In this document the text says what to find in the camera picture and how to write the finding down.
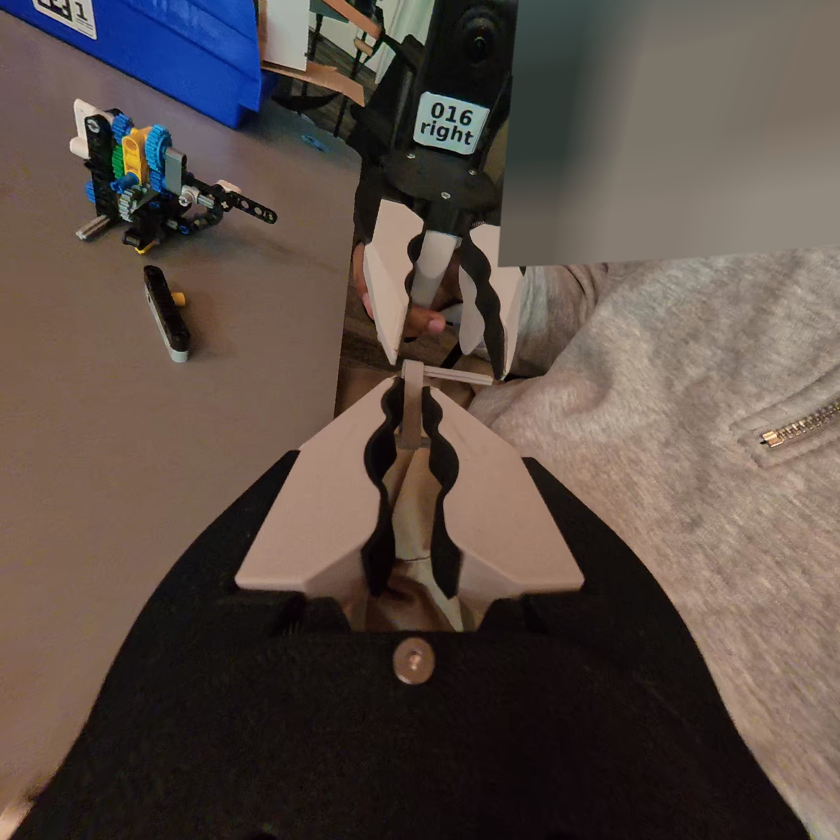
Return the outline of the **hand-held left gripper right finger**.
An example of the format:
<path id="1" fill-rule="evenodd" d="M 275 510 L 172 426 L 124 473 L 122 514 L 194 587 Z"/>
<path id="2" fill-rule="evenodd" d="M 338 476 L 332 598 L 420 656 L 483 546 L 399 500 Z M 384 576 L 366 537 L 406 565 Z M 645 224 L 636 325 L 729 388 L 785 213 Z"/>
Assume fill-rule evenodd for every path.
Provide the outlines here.
<path id="1" fill-rule="evenodd" d="M 438 388 L 422 394 L 439 484 L 430 559 L 447 598 L 576 592 L 584 577 L 517 450 Z"/>

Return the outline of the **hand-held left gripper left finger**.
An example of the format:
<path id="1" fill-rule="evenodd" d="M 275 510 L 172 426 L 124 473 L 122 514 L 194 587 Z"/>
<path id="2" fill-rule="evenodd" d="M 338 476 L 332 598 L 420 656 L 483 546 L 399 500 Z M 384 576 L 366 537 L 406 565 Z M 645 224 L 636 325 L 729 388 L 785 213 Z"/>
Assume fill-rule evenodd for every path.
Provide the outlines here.
<path id="1" fill-rule="evenodd" d="M 375 530 L 381 498 L 364 449 L 385 421 L 382 397 L 395 382 L 378 384 L 301 446 L 236 573 L 239 589 L 335 601 L 361 592 L 361 550 Z"/>

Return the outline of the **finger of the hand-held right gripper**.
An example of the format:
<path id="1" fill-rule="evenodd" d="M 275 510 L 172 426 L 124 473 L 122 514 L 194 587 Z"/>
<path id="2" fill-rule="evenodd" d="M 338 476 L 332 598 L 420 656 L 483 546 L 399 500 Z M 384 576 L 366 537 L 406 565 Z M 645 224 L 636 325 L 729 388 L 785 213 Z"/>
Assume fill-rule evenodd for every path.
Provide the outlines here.
<path id="1" fill-rule="evenodd" d="M 411 305 L 406 279 L 415 270 L 424 221 L 406 205 L 382 199 L 371 242 L 364 248 L 364 278 L 377 338 L 389 364 L 395 365 Z"/>
<path id="2" fill-rule="evenodd" d="M 498 381 L 516 352 L 523 282 L 520 268 L 498 264 L 500 234 L 496 225 L 473 227 L 462 239 L 458 267 L 460 349 L 471 354 L 482 344 Z"/>

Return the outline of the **grey lego beam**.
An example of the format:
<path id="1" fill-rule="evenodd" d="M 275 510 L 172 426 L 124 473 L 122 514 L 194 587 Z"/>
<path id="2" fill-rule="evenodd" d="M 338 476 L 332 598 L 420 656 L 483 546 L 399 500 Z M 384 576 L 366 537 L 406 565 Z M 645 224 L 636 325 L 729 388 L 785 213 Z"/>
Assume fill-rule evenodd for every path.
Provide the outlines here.
<path id="1" fill-rule="evenodd" d="M 400 447 L 417 450 L 423 444 L 424 364 L 415 360 L 405 360 L 402 378 L 404 388 Z"/>

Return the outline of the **person's right forearm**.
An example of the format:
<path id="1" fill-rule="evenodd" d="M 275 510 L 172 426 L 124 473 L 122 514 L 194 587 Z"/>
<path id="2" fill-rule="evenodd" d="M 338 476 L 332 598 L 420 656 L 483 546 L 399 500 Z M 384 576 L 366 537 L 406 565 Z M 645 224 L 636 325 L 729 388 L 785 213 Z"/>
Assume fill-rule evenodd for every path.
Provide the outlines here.
<path id="1" fill-rule="evenodd" d="M 529 266 L 522 274 L 518 341 L 510 376 L 544 375 L 610 286 L 604 262 Z"/>

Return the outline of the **black lego beam with pin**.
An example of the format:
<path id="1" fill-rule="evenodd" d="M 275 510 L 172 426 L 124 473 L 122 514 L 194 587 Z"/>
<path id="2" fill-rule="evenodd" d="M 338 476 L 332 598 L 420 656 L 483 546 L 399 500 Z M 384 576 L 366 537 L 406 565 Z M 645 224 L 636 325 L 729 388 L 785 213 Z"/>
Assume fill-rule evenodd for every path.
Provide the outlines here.
<path id="1" fill-rule="evenodd" d="M 173 296 L 162 269 L 143 267 L 145 297 L 173 362 L 185 363 L 190 359 L 192 334 L 181 314 L 180 298 Z"/>

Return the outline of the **colourful lego gear model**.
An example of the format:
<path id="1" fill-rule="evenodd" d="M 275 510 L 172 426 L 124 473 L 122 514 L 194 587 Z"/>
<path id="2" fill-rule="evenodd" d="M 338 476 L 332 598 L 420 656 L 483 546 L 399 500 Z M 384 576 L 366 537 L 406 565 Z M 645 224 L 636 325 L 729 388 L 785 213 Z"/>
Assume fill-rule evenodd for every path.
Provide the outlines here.
<path id="1" fill-rule="evenodd" d="M 96 216 L 76 231 L 91 242 L 123 224 L 124 245 L 144 255 L 176 235 L 191 237 L 218 226 L 238 210 L 273 225 L 277 213 L 226 181 L 206 183 L 189 171 L 170 131 L 155 123 L 138 128 L 123 111 L 73 103 L 77 133 L 70 152 L 88 171 L 86 196 Z"/>

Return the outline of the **beige trousers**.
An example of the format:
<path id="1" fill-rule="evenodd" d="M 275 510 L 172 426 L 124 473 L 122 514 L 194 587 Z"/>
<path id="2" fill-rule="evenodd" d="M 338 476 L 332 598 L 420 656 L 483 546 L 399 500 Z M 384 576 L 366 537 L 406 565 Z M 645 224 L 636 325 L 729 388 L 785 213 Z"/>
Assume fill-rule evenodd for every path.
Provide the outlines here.
<path id="1" fill-rule="evenodd" d="M 397 442 L 403 423 L 404 381 L 387 377 L 370 395 L 377 414 L 364 435 L 362 464 L 376 492 L 375 522 L 361 558 L 364 586 L 344 607 L 354 631 L 459 633 L 460 605 L 447 598 L 432 568 L 434 510 L 440 483 L 425 447 Z"/>

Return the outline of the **blue plastic bin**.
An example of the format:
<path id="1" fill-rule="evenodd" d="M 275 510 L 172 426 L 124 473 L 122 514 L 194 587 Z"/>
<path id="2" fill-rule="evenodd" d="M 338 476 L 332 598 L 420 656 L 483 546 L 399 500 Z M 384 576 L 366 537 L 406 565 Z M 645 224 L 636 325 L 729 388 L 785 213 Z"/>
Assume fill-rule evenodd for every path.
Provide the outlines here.
<path id="1" fill-rule="evenodd" d="M 252 1 L 2 1 L 4 12 L 236 129 L 275 87 Z"/>

